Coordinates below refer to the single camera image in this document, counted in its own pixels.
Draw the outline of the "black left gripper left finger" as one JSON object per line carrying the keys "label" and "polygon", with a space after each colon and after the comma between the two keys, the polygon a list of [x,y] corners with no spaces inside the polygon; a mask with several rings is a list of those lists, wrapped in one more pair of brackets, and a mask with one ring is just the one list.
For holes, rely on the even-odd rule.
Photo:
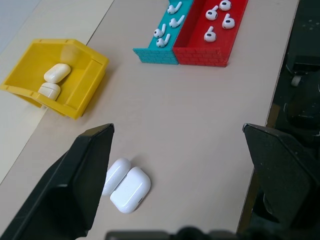
{"label": "black left gripper left finger", "polygon": [[112,123],[80,134],[38,181],[2,240],[76,240],[92,228],[108,170]]}

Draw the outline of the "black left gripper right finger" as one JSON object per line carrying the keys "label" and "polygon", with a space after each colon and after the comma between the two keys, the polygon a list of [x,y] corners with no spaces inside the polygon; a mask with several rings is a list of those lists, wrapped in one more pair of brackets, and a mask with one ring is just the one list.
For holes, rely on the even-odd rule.
{"label": "black left gripper right finger", "polygon": [[285,228],[320,220],[320,162],[292,135],[246,123],[246,142],[273,215]]}

